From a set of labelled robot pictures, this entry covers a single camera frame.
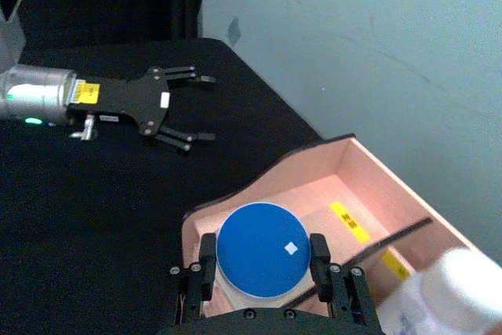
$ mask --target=green led light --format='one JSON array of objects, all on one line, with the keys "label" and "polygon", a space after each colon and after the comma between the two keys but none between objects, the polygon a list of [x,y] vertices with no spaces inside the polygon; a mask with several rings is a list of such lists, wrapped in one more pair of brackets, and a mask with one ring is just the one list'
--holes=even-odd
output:
[{"label": "green led light", "polygon": [[30,123],[31,125],[41,125],[42,121],[37,118],[26,118],[24,119],[26,123]]}]

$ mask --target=yellow label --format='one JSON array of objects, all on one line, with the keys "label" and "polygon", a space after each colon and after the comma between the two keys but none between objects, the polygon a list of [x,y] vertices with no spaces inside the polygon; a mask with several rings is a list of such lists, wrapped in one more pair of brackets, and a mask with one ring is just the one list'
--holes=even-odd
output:
[{"label": "yellow label", "polygon": [[399,280],[404,282],[410,276],[408,269],[402,265],[389,249],[382,256],[382,260]]},{"label": "yellow label", "polygon": [[97,104],[100,96],[100,85],[80,81],[75,90],[74,101],[78,104]]},{"label": "yellow label", "polygon": [[360,243],[367,243],[371,239],[367,231],[359,225],[357,220],[347,211],[347,209],[340,202],[334,202],[329,205],[329,208],[342,220],[345,226],[352,232],[352,234],[360,241]]}]

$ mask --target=blue circular lid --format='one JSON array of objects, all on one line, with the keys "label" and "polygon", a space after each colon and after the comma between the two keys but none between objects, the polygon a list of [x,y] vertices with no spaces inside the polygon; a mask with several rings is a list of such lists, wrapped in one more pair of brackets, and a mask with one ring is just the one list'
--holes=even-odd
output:
[{"label": "blue circular lid", "polygon": [[307,272],[310,244],[302,223],[272,203],[235,210],[221,226],[216,256],[224,277],[255,297],[290,291]]}]

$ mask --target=white bottle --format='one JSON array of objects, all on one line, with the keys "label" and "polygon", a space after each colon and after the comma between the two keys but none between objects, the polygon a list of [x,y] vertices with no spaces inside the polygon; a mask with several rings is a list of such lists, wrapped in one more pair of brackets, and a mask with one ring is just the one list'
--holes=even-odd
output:
[{"label": "white bottle", "polygon": [[387,335],[483,335],[502,322],[502,268],[480,252],[451,249],[376,313]]}]

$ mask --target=black table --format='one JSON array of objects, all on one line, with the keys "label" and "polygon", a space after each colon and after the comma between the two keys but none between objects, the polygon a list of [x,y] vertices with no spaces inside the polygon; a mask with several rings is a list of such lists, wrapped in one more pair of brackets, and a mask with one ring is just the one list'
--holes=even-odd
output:
[{"label": "black table", "polygon": [[173,90],[169,124],[217,141],[183,156],[134,125],[99,123],[84,143],[68,128],[0,123],[0,333],[155,333],[185,212],[320,140],[216,40],[26,51],[22,63],[112,78],[195,64],[216,90]]}]

